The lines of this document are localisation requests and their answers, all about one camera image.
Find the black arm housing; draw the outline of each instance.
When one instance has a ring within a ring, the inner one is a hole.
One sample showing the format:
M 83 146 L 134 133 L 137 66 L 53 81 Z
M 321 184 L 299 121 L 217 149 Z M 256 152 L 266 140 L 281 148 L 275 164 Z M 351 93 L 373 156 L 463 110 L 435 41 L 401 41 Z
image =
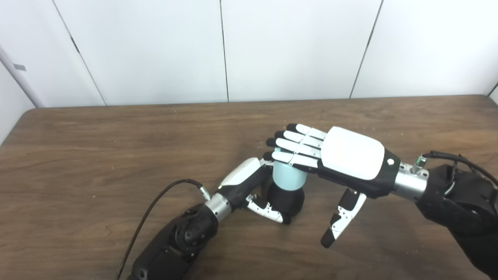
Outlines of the black arm housing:
M 425 218 L 450 230 L 476 268 L 498 280 L 497 190 L 479 174 L 459 169 L 450 189 L 452 172 L 449 165 L 430 169 L 415 204 Z
M 127 280 L 180 280 L 210 238 L 218 220 L 204 204 L 191 207 L 162 228 L 136 258 Z

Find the robot finger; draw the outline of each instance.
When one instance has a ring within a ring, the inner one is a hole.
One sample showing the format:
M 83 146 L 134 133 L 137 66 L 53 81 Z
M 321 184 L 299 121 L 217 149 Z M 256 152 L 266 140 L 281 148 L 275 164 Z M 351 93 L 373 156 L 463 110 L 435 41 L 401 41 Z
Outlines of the robot finger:
M 309 173 L 316 173 L 318 171 L 318 159 L 304 155 L 283 151 L 269 151 L 264 153 L 263 159 L 287 163 L 294 168 Z
M 287 130 L 323 140 L 327 133 L 301 124 L 288 124 Z
M 283 138 L 269 138 L 266 140 L 266 145 L 269 147 L 279 147 L 295 154 L 307 155 L 315 158 L 321 157 L 321 151 L 319 149 Z
M 290 141 L 294 141 L 296 143 L 305 144 L 315 148 L 321 148 L 323 141 L 320 139 L 316 139 L 309 135 L 303 135 L 301 133 L 292 132 L 292 131 L 277 131 L 275 132 L 275 138 L 287 139 Z

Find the white finger segment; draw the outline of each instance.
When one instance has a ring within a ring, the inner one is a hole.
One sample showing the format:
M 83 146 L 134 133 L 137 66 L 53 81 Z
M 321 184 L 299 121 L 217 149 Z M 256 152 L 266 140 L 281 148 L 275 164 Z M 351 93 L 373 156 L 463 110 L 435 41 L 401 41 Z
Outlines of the white finger segment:
M 294 164 L 298 164 L 302 166 L 318 168 L 318 160 L 308 156 L 282 152 L 282 151 L 274 151 L 273 153 L 271 153 L 271 157 L 273 157 L 273 159 L 276 161 L 287 163 L 291 166 Z
M 294 142 L 297 142 L 300 144 L 306 144 L 306 145 L 309 145 L 309 146 L 312 146 L 315 148 L 321 148 L 322 144 L 323 144 L 322 140 L 316 139 L 316 138 L 308 136 L 308 135 L 303 135 L 303 134 L 299 134 L 296 132 L 292 132 L 292 131 L 285 131 L 283 133 L 283 136 L 288 140 L 291 140 L 291 141 L 294 141 Z
M 325 136 L 327 135 L 323 131 L 320 131 L 318 129 L 314 129 L 311 127 L 307 127 L 307 126 L 301 125 L 301 124 L 296 125 L 296 130 L 301 134 L 312 136 L 312 137 L 315 137 L 315 138 L 318 138 L 321 140 L 325 139 Z
M 292 151 L 297 154 L 305 154 L 316 158 L 320 158 L 321 156 L 321 151 L 319 149 L 310 147 L 305 144 L 292 142 L 290 140 L 283 138 L 277 138 L 275 143 L 278 147 Z

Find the black fingertip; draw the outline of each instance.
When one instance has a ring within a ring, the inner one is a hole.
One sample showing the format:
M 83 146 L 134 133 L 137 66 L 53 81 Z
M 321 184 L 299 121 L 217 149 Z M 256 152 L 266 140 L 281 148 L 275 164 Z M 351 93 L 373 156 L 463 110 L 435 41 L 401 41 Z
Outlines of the black fingertip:
M 322 236 L 320 243 L 322 244 L 323 247 L 330 248 L 330 246 L 332 246 L 332 243 L 335 240 L 336 239 L 334 237 L 334 234 L 332 233 L 332 229 L 328 228 L 327 231 L 325 231 L 324 235 Z
M 291 219 L 287 215 L 282 215 L 282 224 L 284 225 L 290 225 Z
M 285 131 L 277 131 L 277 132 L 275 132 L 275 138 L 285 138 L 284 135 L 283 135 L 284 132 Z
M 292 132 L 299 132 L 299 131 L 297 131 L 296 126 L 297 126 L 297 124 L 288 124 L 287 125 L 287 130 L 288 131 L 292 131 Z
M 266 140 L 266 145 L 267 145 L 268 147 L 278 147 L 278 146 L 277 146 L 277 139 L 276 139 L 276 138 L 268 138 L 268 139 Z
M 267 151 L 266 153 L 263 154 L 263 159 L 264 160 L 273 160 L 273 152 L 272 151 Z

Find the black cable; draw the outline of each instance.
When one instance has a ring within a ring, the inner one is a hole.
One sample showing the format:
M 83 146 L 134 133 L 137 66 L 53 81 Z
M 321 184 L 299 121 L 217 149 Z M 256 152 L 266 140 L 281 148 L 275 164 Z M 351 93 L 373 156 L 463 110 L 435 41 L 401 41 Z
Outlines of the black cable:
M 143 223 L 145 222 L 145 220 L 147 219 L 147 216 L 149 215 L 150 211 L 152 210 L 152 208 L 154 207 L 154 205 L 159 201 L 159 199 L 172 187 L 178 185 L 178 184 L 181 184 L 181 183 L 190 183 L 190 184 L 193 184 L 195 186 L 197 186 L 197 188 L 201 188 L 202 187 L 202 184 L 199 183 L 198 181 L 196 180 L 192 180 L 192 179 L 182 179 L 182 180 L 178 180 L 176 182 L 173 182 L 171 183 L 169 186 L 167 186 L 165 189 L 163 189 L 158 195 L 157 197 L 154 199 L 154 201 L 150 204 L 149 208 L 147 208 L 147 211 L 145 212 L 145 214 L 143 215 L 142 217 L 142 220 L 140 221 L 140 223 L 138 224 L 136 230 L 135 230 L 135 233 L 133 234 L 133 237 L 131 238 L 131 241 L 129 242 L 128 244 L 128 248 L 126 249 L 126 252 L 124 253 L 124 257 L 123 257 L 123 260 L 121 261 L 121 265 L 120 265 L 120 270 L 118 271 L 118 274 L 116 275 L 116 278 L 115 280 L 119 280 L 119 278 L 121 277 L 121 273 L 123 273 L 123 269 L 125 268 L 125 264 L 126 264 L 126 260 L 128 259 L 128 255 L 129 253 L 131 252 L 131 248 L 133 247 L 133 244 L 135 243 L 135 240 L 138 236 L 138 233 L 140 232 L 140 229 L 142 228 L 143 226 Z
M 468 160 L 464 157 L 457 156 L 457 155 L 454 155 L 451 153 L 440 152 L 440 151 L 431 151 L 429 153 L 423 154 L 422 156 L 426 157 L 426 158 L 440 158 L 440 159 L 447 159 L 447 160 L 461 162 L 463 164 L 466 164 L 471 169 L 473 168 L 473 169 L 477 170 L 479 173 L 481 173 L 486 178 L 488 178 L 491 182 L 493 182 L 493 184 L 495 184 L 495 186 L 498 186 L 498 180 L 493 175 L 491 175 L 491 173 L 487 172 L 484 168 L 480 167 L 479 165 L 471 162 L 470 160 Z

